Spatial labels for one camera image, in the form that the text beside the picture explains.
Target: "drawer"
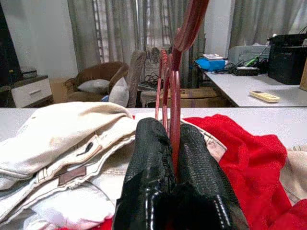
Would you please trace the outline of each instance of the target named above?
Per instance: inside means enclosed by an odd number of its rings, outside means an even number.
[[[51,88],[48,79],[13,88],[12,95],[17,108],[22,108],[50,96]]]

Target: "cushion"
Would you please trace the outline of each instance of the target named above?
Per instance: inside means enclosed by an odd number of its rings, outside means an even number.
[[[107,94],[107,88],[109,86],[108,80],[96,79],[88,80],[78,86],[78,90],[83,92],[93,92],[97,94]]]
[[[113,86],[109,95],[109,102],[127,107],[129,100],[129,89],[125,78],[121,78]]]

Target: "table surface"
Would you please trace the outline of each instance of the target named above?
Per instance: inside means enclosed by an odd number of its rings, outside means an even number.
[[[36,109],[0,109],[0,141],[14,137]],[[154,116],[153,108],[129,109],[133,115]],[[182,108],[182,117],[229,116],[253,135],[276,134],[286,147],[307,144],[307,108]]]
[[[285,85],[267,75],[235,76],[205,73],[213,83],[238,107],[306,107],[307,91],[299,85]],[[249,95],[262,91],[280,97],[278,103],[267,103]]]

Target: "brown armchair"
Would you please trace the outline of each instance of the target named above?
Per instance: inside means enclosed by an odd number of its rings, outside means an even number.
[[[108,93],[111,92],[115,83],[122,77],[127,76],[129,66],[123,62],[107,62],[102,63],[81,71],[75,78],[71,78],[65,82],[68,92],[68,101],[81,102],[98,102],[102,95],[92,92],[80,92],[78,86],[90,80],[104,79],[110,81]]]

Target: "red fabric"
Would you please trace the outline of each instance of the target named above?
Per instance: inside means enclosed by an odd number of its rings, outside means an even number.
[[[92,228],[91,230],[111,230],[112,229],[112,219],[106,219],[102,224]],[[70,230],[68,228],[60,228],[57,230]]]
[[[223,115],[185,120],[208,131],[227,147],[219,164],[251,229],[307,229],[307,202],[291,207],[279,182],[287,152],[275,135],[253,136]]]

